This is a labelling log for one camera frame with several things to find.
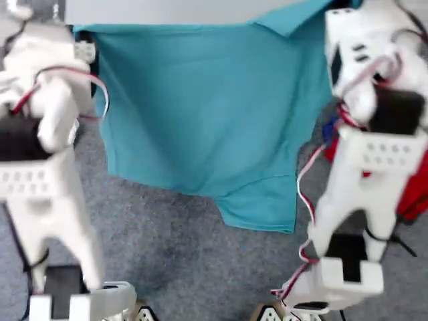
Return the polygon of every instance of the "red object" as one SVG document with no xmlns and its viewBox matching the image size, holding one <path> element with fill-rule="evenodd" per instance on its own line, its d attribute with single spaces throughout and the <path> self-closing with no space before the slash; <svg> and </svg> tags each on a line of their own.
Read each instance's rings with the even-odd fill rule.
<svg viewBox="0 0 428 321">
<path fill-rule="evenodd" d="M 334 160 L 337 145 L 338 138 L 335 138 L 331 145 L 324 150 L 324 156 L 330 163 Z M 363 176 L 368 177 L 370 173 L 363 172 Z M 413 223 L 426 209 L 428 209 L 428 150 L 423 157 L 419 170 L 407 183 L 397 207 L 397 215 L 405 223 Z"/>
</svg>

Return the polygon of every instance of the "teal shirt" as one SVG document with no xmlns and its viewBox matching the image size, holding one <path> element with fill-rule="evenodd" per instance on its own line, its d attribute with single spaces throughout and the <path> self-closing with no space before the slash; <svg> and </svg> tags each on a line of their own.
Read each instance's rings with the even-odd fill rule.
<svg viewBox="0 0 428 321">
<path fill-rule="evenodd" d="M 212 197 L 228 225 L 293 232 L 298 151 L 331 99 L 329 2 L 236 25 L 79 27 L 110 91 L 109 173 Z"/>
</svg>

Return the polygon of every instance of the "gray carpet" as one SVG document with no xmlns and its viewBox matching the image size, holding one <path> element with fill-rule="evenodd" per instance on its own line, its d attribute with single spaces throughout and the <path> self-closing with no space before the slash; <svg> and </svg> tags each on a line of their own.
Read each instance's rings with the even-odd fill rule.
<svg viewBox="0 0 428 321">
<path fill-rule="evenodd" d="M 302 149 L 299 164 L 319 143 L 319 128 Z M 264 233 L 227 227 L 209 199 L 152 189 L 106 174 L 98 129 L 85 126 L 76 148 L 78 166 L 93 224 L 104 247 L 107 280 L 134 284 L 160 321 L 249 320 L 269 289 L 280 286 L 299 266 L 298 245 L 305 240 L 307 212 L 298 203 L 296 233 Z M 316 200 L 328 176 L 317 162 L 302 188 Z M 399 233 L 419 254 L 410 257 L 391 246 L 385 257 L 382 296 L 346 311 L 348 320 L 422 321 L 428 314 L 428 215 Z M 51 263 L 73 262 L 52 242 Z M 26 279 L 5 216 L 0 213 L 0 320 L 12 321 L 25 308 Z M 339 320 L 333 312 L 328 320 Z"/>
</svg>

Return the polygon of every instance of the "white wall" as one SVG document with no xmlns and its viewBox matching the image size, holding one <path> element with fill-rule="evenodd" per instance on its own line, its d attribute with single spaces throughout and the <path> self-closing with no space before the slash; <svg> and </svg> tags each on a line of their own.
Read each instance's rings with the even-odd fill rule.
<svg viewBox="0 0 428 321">
<path fill-rule="evenodd" d="M 66 22 L 238 23 L 299 1 L 302 0 L 67 0 Z"/>
</svg>

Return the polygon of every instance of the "white wire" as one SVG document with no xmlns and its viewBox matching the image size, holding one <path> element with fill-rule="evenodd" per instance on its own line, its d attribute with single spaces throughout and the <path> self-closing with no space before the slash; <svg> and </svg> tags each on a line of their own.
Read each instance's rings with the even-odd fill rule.
<svg viewBox="0 0 428 321">
<path fill-rule="evenodd" d="M 303 194 L 300 190 L 300 181 L 302 180 L 303 176 L 310 170 L 310 168 L 315 163 L 318 156 L 321 154 L 321 152 L 324 149 L 326 149 L 326 147 L 327 147 L 326 144 L 319 146 L 315 150 L 314 154 L 309 158 L 309 161 L 306 163 L 306 165 L 303 166 L 302 170 L 300 171 L 299 175 L 297 176 L 297 193 L 299 194 L 300 199 L 303 201 L 303 203 L 305 204 L 306 208 L 309 211 L 312 224 L 315 224 L 315 213 L 313 212 L 309 202 L 306 200 L 306 198 L 303 196 Z M 311 242 L 311 239 L 308 237 L 308 239 L 303 244 L 301 244 L 301 246 L 299 247 L 299 257 L 303 262 L 306 262 L 306 263 L 310 263 L 310 260 L 305 258 L 302 255 L 302 251 L 305 247 L 307 247 L 309 245 L 310 242 Z"/>
<path fill-rule="evenodd" d="M 87 78 L 89 78 L 91 83 L 94 83 L 95 85 L 97 85 L 98 87 L 100 87 L 102 89 L 102 92 L 104 94 L 105 104 L 104 104 L 104 111 L 103 111 L 101 117 L 99 117 L 99 119 L 100 120 L 105 119 L 107 112 L 110 109 L 110 95 L 108 93 L 108 89 L 107 89 L 107 86 L 105 85 L 105 83 L 100 78 L 98 78 L 95 75 L 92 75 L 90 72 L 87 72 L 86 70 L 80 70 L 78 68 L 73 68 L 73 67 L 68 67 L 68 66 L 54 66 L 52 68 L 46 68 L 46 71 L 43 71 L 42 73 L 40 73 L 38 75 L 38 77 L 40 77 L 40 75 L 42 75 L 44 73 L 58 71 L 58 70 L 63 70 L 65 72 L 72 72 L 72 73 L 75 73 L 77 76 L 87 77 Z M 80 117 L 98 118 L 96 116 L 88 116 L 88 115 L 80 115 Z"/>
<path fill-rule="evenodd" d="M 311 239 L 308 238 L 303 244 L 301 244 L 301 246 L 299 247 L 299 257 L 303 262 L 306 263 L 310 263 L 309 259 L 307 259 L 306 257 L 304 257 L 302 255 L 302 251 L 305 249 L 305 247 L 307 247 L 309 245 L 309 243 L 311 242 Z"/>
<path fill-rule="evenodd" d="M 303 196 L 301 190 L 300 190 L 300 181 L 302 180 L 303 176 L 310 170 L 310 168 L 312 167 L 312 165 L 315 163 L 316 159 L 318 158 L 318 156 L 320 155 L 320 153 L 326 149 L 326 144 L 321 145 L 320 147 L 318 147 L 317 150 L 315 150 L 315 153 L 311 156 L 311 158 L 309 158 L 309 161 L 306 163 L 306 165 L 302 168 L 302 170 L 300 171 L 299 175 L 297 176 L 297 193 L 299 195 L 299 198 L 303 201 L 303 203 L 305 204 L 306 208 L 309 211 L 310 214 L 310 218 L 312 220 L 312 222 L 315 222 L 315 213 L 313 212 L 313 210 L 311 209 L 311 206 L 309 204 L 309 202 L 306 200 L 306 198 Z"/>
<path fill-rule="evenodd" d="M 104 94 L 104 111 L 101 115 L 101 120 L 105 119 L 107 112 L 110 108 L 110 95 L 108 94 L 108 90 L 107 90 L 107 86 L 105 85 L 105 83 L 98 77 L 93 76 L 91 74 L 87 74 L 87 76 L 89 77 L 89 79 L 91 80 L 91 82 L 93 82 L 95 85 L 97 85 L 98 87 L 100 87 L 102 89 L 102 93 Z"/>
</svg>

